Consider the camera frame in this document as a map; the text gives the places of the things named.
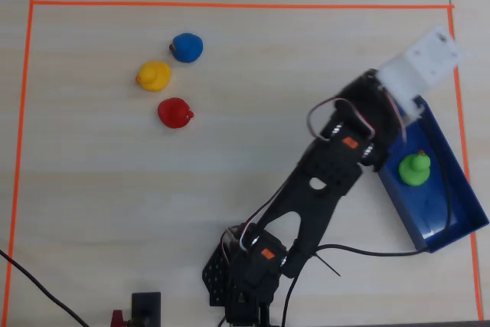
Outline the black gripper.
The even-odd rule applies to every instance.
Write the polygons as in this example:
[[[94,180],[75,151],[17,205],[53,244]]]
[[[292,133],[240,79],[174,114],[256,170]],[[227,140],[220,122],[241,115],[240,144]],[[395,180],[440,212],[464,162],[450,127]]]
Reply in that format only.
[[[354,118],[367,137],[388,150],[398,138],[407,143],[407,128],[394,98],[377,78],[377,70],[369,69],[345,86],[338,98],[347,101]]]

